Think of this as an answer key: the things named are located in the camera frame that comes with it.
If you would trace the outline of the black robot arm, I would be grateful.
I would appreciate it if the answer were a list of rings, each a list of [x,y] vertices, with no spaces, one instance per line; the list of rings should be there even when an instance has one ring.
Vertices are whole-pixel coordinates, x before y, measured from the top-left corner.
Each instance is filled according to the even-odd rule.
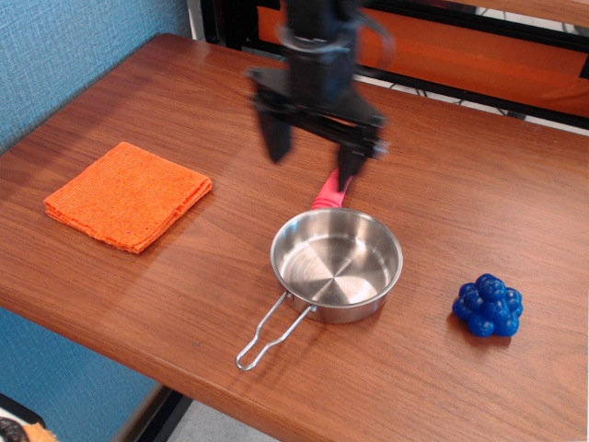
[[[338,189],[346,190],[365,161],[385,152],[386,117],[355,90],[357,33],[375,29],[391,52],[390,34],[364,15],[360,1],[289,1],[280,29],[287,66],[253,68],[253,105],[270,159],[290,151],[296,127],[339,145]]]

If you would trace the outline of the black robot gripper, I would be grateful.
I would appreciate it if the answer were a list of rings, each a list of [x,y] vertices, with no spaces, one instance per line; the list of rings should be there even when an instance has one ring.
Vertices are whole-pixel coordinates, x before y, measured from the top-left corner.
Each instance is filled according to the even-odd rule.
[[[355,90],[355,45],[290,46],[287,66],[254,67],[253,104],[268,155],[279,163],[291,150],[293,127],[340,145],[338,186],[344,192],[368,157],[380,157],[387,143],[380,131],[386,117]]]

